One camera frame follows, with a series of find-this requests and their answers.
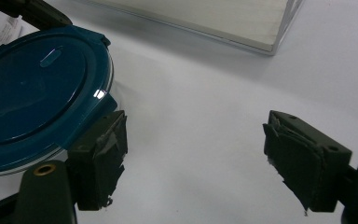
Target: robotic arm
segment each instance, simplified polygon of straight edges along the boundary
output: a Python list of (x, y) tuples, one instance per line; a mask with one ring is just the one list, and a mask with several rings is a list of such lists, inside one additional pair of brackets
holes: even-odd
[(334, 212), (345, 206), (342, 224), (358, 224), (358, 168), (351, 151), (302, 119), (278, 111), (264, 124), (268, 161), (304, 209)]
[(124, 171), (127, 117), (116, 111), (95, 122), (68, 150), (68, 160), (43, 161), (22, 177), (20, 192), (0, 201), (0, 223), (76, 224), (74, 205), (97, 211)]
[(42, 0), (0, 0), (0, 11), (27, 21), (39, 30), (72, 24), (71, 20), (56, 8)]

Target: container lid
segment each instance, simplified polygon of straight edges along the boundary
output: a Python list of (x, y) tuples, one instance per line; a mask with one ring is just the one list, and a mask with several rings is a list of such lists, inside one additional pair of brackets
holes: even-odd
[(69, 25), (0, 47), (0, 172), (70, 146), (117, 107), (110, 96), (94, 96), (109, 87), (108, 44)]
[(33, 39), (0, 55), (0, 144), (53, 122), (81, 89), (86, 70), (82, 52), (54, 42)]

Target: white table surface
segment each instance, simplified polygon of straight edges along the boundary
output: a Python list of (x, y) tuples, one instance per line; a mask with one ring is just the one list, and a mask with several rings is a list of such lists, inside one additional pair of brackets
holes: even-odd
[(304, 210), (263, 153), (270, 110), (296, 115), (358, 165), (358, 1), (305, 1), (274, 57), (74, 1), (105, 34), (128, 119), (114, 202), (79, 223), (340, 223)]

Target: blue plastic lid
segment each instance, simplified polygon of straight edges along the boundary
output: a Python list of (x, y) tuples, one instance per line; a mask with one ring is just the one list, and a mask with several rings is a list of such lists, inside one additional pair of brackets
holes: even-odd
[(0, 47), (0, 172), (69, 147), (116, 109), (109, 41), (67, 26)]
[(0, 144), (53, 122), (81, 89), (86, 68), (82, 53), (70, 43), (45, 47), (49, 42), (39, 39), (0, 58)]

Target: white box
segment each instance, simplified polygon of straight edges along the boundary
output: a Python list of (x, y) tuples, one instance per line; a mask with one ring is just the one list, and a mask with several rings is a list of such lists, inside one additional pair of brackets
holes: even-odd
[(274, 55), (302, 0), (90, 0)]

